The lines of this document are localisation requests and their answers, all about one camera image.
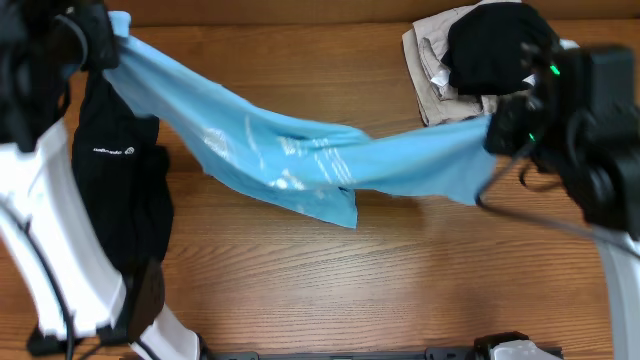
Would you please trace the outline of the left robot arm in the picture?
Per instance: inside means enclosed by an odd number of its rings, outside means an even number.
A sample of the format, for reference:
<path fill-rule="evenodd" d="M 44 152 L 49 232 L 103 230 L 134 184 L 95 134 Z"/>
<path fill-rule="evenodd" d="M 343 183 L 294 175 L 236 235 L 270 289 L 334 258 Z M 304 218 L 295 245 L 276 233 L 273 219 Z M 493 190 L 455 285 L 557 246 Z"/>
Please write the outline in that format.
<path fill-rule="evenodd" d="M 128 275 L 113 267 L 72 175 L 70 77 L 117 63 L 103 2 L 2 3 L 1 236 L 38 313 L 27 348 L 72 358 L 97 337 L 144 359 L 204 359 L 205 342 L 166 305 L 160 265 Z"/>

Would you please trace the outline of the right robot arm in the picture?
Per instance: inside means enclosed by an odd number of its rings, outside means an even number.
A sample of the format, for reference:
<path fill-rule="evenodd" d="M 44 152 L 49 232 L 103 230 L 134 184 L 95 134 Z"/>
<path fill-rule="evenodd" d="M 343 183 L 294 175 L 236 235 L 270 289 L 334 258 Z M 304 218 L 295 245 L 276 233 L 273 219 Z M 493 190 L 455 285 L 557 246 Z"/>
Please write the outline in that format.
<path fill-rule="evenodd" d="M 571 232 L 596 243 L 606 276 L 614 356 L 639 356 L 639 108 L 634 55 L 621 45 L 563 49 L 525 44 L 523 65 L 535 77 L 525 95 L 500 101 L 485 149 L 527 159 L 559 177 L 585 227 L 485 202 L 505 175 L 478 191 L 491 213 Z"/>

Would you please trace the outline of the light blue t-shirt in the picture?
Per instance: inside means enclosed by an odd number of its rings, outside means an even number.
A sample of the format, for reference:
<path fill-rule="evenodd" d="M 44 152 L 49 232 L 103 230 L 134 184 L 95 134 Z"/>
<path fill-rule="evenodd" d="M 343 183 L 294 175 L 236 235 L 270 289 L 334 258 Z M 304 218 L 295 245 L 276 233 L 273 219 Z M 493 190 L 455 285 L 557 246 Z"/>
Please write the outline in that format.
<path fill-rule="evenodd" d="M 128 13 L 109 18 L 120 60 L 104 78 L 135 115 L 166 121 L 206 174 L 241 194 L 354 228 L 356 190 L 472 205 L 494 171 L 487 116 L 372 139 L 259 108 L 131 35 Z"/>

